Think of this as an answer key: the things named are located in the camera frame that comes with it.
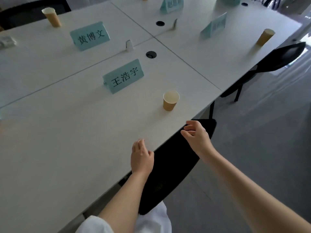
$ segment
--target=paper cup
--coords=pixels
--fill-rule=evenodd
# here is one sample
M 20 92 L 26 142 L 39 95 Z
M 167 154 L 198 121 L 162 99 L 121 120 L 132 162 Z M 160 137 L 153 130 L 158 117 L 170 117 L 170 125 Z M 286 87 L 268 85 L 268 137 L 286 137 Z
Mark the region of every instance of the paper cup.
M 270 38 L 272 38 L 274 34 L 275 32 L 272 29 L 266 28 L 261 34 L 256 44 L 259 46 L 263 46 Z
M 47 7 L 42 10 L 42 13 L 46 16 L 53 27 L 60 27 L 60 21 L 57 17 L 55 9 L 52 7 Z
M 168 91 L 163 95 L 163 108 L 166 111 L 172 111 L 179 100 L 177 91 Z

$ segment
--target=chair backrest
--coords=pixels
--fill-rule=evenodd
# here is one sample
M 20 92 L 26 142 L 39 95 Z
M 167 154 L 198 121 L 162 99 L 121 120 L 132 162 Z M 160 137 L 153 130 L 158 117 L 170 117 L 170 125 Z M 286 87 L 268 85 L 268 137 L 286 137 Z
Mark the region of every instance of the chair backrest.
M 54 8 L 58 15 L 71 11 L 66 0 L 38 0 L 1 11 L 0 26 L 7 30 L 45 19 L 41 10 L 46 7 Z
M 303 42 L 273 50 L 257 64 L 256 73 L 271 72 L 288 65 L 301 55 L 305 46 Z

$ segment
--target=white table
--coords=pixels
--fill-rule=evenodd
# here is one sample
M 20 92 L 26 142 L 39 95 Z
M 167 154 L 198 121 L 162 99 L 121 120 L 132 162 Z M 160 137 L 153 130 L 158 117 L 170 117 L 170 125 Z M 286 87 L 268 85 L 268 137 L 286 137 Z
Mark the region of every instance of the white table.
M 162 0 L 111 0 L 222 91 L 301 26 L 259 3 L 242 1 L 248 3 L 248 7 L 228 7 L 216 0 L 184 0 L 183 10 L 163 15 L 158 8 Z M 212 38 L 203 38 L 200 32 L 225 12 L 228 12 L 225 29 Z M 177 29 L 168 30 L 178 16 Z M 157 20 L 167 24 L 158 27 Z M 273 29 L 276 34 L 260 48 L 255 43 L 265 28 Z
M 0 108 L 23 96 L 112 57 L 152 36 L 110 2 L 59 15 L 61 28 L 47 19 L 0 33 L 17 46 L 0 51 Z M 80 52 L 69 32 L 103 21 L 110 41 Z
M 157 57 L 147 58 L 149 50 Z M 111 94 L 102 75 L 136 58 L 145 76 Z M 170 89 L 180 100 L 167 112 L 163 93 Z M 5 106 L 2 231 L 57 232 L 130 171 L 135 140 L 145 138 L 155 150 L 220 93 L 150 39 Z

